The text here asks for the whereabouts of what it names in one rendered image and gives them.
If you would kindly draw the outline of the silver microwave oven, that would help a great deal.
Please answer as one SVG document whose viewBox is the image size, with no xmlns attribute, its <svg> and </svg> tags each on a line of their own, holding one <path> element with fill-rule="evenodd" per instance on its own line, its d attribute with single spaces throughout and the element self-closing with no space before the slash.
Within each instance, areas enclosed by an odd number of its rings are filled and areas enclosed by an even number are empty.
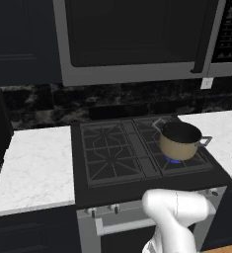
<svg viewBox="0 0 232 253">
<path fill-rule="evenodd" d="M 201 73 L 207 0 L 52 0 L 65 86 L 232 75 L 232 0 L 219 0 Z"/>
</svg>

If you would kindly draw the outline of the blue burner flame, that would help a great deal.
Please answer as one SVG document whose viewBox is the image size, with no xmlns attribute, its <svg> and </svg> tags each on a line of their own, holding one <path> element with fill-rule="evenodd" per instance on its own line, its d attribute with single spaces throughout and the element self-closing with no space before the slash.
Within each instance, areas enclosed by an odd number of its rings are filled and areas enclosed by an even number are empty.
<svg viewBox="0 0 232 253">
<path fill-rule="evenodd" d="M 169 163 L 172 163 L 172 164 L 183 164 L 185 163 L 185 161 L 183 160 L 176 160 L 176 159 L 171 159 L 170 157 L 168 156 L 164 156 L 165 160 L 168 161 Z"/>
</svg>

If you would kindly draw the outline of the dark base cupboard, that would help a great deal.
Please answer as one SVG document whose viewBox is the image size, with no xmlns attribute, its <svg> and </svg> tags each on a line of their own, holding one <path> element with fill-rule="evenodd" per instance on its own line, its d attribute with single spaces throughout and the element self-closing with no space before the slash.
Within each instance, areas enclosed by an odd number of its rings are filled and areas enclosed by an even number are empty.
<svg viewBox="0 0 232 253">
<path fill-rule="evenodd" d="M 201 250 L 230 245 L 232 245 L 232 183 L 225 191 Z"/>
<path fill-rule="evenodd" d="M 75 207 L 0 216 L 0 253 L 81 253 Z"/>
</svg>

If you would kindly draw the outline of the white wall socket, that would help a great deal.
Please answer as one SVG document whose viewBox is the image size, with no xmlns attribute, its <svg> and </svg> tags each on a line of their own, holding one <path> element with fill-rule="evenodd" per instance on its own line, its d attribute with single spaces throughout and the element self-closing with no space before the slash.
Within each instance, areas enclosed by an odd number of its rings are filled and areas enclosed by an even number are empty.
<svg viewBox="0 0 232 253">
<path fill-rule="evenodd" d="M 212 87 L 213 78 L 203 78 L 201 81 L 200 89 L 208 90 Z"/>
</svg>

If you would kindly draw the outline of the dark wall cupboard door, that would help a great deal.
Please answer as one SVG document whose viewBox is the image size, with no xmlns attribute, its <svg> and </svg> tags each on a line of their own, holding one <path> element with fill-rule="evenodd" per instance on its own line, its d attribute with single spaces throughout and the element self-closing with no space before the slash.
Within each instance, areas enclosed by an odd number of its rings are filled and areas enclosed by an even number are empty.
<svg viewBox="0 0 232 253">
<path fill-rule="evenodd" d="M 61 81 L 52 0 L 0 0 L 0 86 Z"/>
</svg>

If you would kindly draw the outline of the black gas stove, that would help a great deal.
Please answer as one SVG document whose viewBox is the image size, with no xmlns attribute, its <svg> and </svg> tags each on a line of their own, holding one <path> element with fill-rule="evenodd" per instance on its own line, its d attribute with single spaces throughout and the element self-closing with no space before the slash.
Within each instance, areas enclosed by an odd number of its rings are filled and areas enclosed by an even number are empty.
<svg viewBox="0 0 232 253">
<path fill-rule="evenodd" d="M 104 225 L 148 218 L 141 199 L 149 189 L 193 191 L 217 209 L 231 182 L 229 174 L 203 147 L 183 164 L 165 160 L 159 146 L 158 119 L 152 116 L 96 121 L 71 126 L 75 205 L 82 253 L 141 253 L 154 226 L 99 236 L 95 219 Z M 209 190 L 218 192 L 218 197 Z M 111 205 L 119 204 L 115 214 Z M 96 208 L 91 217 L 87 209 Z"/>
</svg>

